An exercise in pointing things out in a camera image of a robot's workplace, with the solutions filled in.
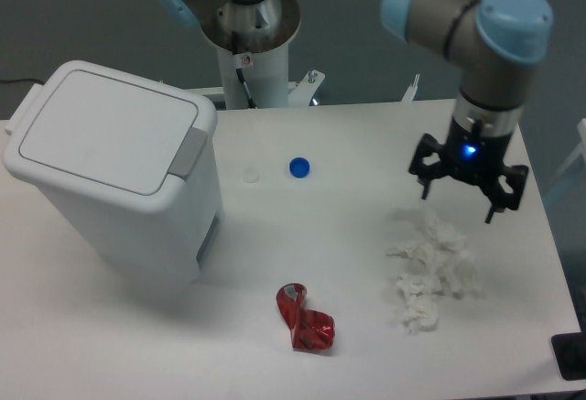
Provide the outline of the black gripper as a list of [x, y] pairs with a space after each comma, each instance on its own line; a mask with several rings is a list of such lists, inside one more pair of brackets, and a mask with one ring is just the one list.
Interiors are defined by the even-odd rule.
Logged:
[[506, 135], [474, 134], [455, 118], [444, 145], [430, 134], [424, 134], [415, 150], [408, 172], [423, 187], [421, 199], [429, 194], [431, 182], [450, 177], [469, 185], [483, 186], [491, 205], [484, 220], [489, 224], [496, 213], [517, 211], [523, 197], [529, 167], [506, 166], [504, 157], [513, 131]]

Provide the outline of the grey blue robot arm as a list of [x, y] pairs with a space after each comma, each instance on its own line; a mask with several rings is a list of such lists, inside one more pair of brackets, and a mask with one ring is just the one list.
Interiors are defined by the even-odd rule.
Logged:
[[[293, 107], [311, 99], [288, 81], [288, 46], [300, 26], [297, 0], [159, 0], [183, 26], [199, 27], [216, 48], [230, 109]], [[462, 72], [444, 143], [423, 135], [409, 172], [428, 189], [450, 177], [479, 188], [491, 213], [516, 210], [529, 169], [505, 152], [554, 16], [546, 0], [381, 0], [385, 29], [434, 51]]]

